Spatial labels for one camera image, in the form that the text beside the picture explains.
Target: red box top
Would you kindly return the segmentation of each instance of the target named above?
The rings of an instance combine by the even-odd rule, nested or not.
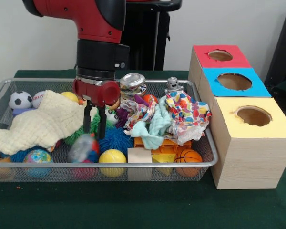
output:
[[[203,68],[251,68],[237,45],[194,45]]]

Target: blue box top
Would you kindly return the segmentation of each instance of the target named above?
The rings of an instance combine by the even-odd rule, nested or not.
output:
[[[271,97],[253,68],[203,68],[217,97]]]

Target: white wall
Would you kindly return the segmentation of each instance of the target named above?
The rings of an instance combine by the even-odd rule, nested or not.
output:
[[[286,16],[286,0],[183,0],[171,13],[166,70],[189,68],[193,44],[237,44],[265,79]]]
[[[184,0],[171,13],[166,70],[188,70],[195,44],[238,44],[264,78],[286,15],[286,0]],[[70,69],[72,21],[38,18],[21,0],[0,0],[0,81],[18,69]]]

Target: polka dot fabric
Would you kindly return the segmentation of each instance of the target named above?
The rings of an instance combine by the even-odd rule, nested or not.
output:
[[[188,135],[187,139],[194,136],[188,140],[199,140],[204,135],[212,116],[208,104],[196,101],[184,91],[177,91],[166,95],[166,105],[172,119],[169,132],[175,138]],[[190,131],[195,131],[195,134],[189,134]]]

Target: toy robot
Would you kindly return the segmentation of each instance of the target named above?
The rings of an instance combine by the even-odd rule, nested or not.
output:
[[[165,94],[170,92],[176,92],[183,90],[183,86],[179,85],[178,79],[176,77],[170,77],[167,79],[166,83],[167,89],[165,89]]]

